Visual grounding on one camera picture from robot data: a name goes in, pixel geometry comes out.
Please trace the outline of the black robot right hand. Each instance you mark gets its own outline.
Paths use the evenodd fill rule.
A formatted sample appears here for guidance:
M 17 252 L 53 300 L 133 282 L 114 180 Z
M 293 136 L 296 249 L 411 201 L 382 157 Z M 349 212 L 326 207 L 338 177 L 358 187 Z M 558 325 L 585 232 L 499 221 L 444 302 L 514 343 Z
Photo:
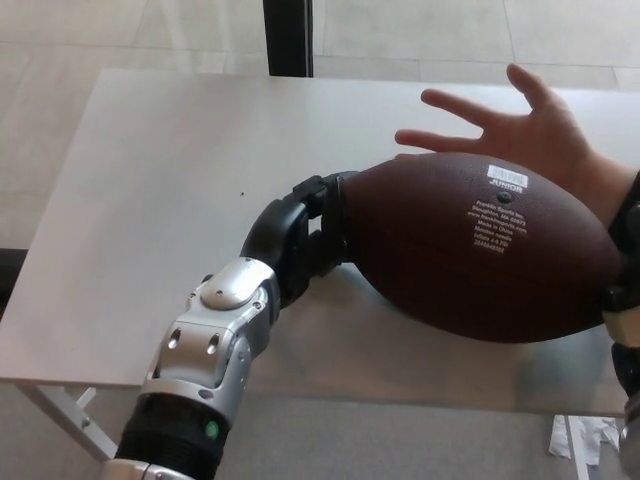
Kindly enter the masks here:
M 604 310 L 621 312 L 639 305 L 639 175 L 609 227 L 620 252 L 622 269 L 616 284 L 607 289 Z

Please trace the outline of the person's bare hand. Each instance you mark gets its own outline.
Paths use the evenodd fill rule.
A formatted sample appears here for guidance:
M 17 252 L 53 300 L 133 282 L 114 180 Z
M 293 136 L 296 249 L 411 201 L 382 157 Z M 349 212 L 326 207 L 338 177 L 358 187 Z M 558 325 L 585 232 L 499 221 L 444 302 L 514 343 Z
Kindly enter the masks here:
M 511 63 L 511 85 L 524 96 L 527 114 L 507 114 L 437 89 L 426 89 L 421 101 L 479 127 L 476 138 L 401 129 L 395 141 L 433 152 L 464 152 L 521 165 L 559 185 L 610 226 L 637 173 L 598 152 L 587 140 L 566 102 L 539 76 Z

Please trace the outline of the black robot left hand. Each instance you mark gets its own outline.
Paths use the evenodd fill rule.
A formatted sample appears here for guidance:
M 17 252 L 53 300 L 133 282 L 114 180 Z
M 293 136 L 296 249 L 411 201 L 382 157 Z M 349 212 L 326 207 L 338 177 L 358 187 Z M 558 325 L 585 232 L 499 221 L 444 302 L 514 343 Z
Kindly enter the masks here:
M 282 309 L 305 293 L 312 278 L 349 260 L 345 187 L 355 174 L 314 175 L 272 201 L 252 225 L 240 255 L 275 272 Z

